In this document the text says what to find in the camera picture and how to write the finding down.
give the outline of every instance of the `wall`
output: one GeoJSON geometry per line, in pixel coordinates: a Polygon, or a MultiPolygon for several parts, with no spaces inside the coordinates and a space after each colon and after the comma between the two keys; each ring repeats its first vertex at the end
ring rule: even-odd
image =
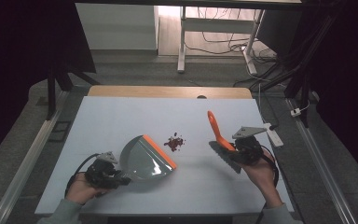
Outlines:
{"type": "Polygon", "coordinates": [[[158,7],[76,4],[90,49],[157,49],[158,7]]]}

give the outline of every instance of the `gray sleeve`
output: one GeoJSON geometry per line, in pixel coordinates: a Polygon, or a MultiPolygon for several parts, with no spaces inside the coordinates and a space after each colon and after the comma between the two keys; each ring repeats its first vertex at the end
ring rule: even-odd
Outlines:
{"type": "Polygon", "coordinates": [[[302,221],[297,221],[292,218],[286,204],[279,207],[263,209],[263,222],[264,224],[302,224],[302,221]]]}
{"type": "Polygon", "coordinates": [[[62,199],[51,217],[42,217],[37,224],[80,224],[78,217],[81,207],[78,203],[62,199]]]}

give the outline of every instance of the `table surface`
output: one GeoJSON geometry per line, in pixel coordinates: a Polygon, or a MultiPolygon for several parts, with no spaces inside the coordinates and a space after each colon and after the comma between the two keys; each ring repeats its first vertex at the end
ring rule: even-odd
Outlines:
{"type": "MultiPolygon", "coordinates": [[[[214,141],[214,135],[207,110],[214,112],[220,132],[228,141],[241,126],[263,125],[255,100],[243,88],[91,88],[78,110],[35,212],[54,212],[69,176],[89,155],[112,151],[119,158],[121,149],[133,137],[142,134],[148,134],[175,161],[177,169],[159,180],[133,181],[102,198],[93,199],[82,208],[82,213],[221,216],[260,212],[264,199],[257,187],[245,172],[236,174],[210,148],[209,142],[214,141]],[[200,92],[208,99],[197,99],[200,92]],[[164,143],[174,133],[178,133],[185,144],[172,152],[164,143]]],[[[257,134],[256,138],[263,146],[271,148],[265,133],[257,134]]],[[[92,162],[86,163],[83,170],[92,162]]],[[[293,211],[282,179],[277,189],[293,211]]]]}

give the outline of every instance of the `orange brush handle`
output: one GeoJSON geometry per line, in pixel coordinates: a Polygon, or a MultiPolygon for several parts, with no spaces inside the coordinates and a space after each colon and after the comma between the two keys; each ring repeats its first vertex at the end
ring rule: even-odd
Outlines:
{"type": "Polygon", "coordinates": [[[214,114],[212,113],[212,111],[208,111],[208,119],[209,122],[211,123],[212,126],[212,130],[214,133],[214,136],[216,137],[216,141],[217,143],[221,146],[224,147],[230,151],[235,151],[234,146],[232,146],[224,137],[222,137],[222,135],[220,134],[219,131],[219,126],[217,126],[217,121],[214,118],[214,114]]]}

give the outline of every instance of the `hand brush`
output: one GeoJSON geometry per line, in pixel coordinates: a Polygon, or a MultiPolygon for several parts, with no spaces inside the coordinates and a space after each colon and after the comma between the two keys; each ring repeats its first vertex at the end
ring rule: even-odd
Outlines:
{"type": "Polygon", "coordinates": [[[219,126],[217,125],[217,121],[214,118],[212,111],[208,111],[208,119],[211,123],[214,136],[216,137],[216,142],[210,142],[209,145],[217,155],[223,159],[223,161],[225,161],[237,174],[240,174],[241,167],[229,157],[231,154],[237,153],[237,150],[220,134],[219,126]]]}

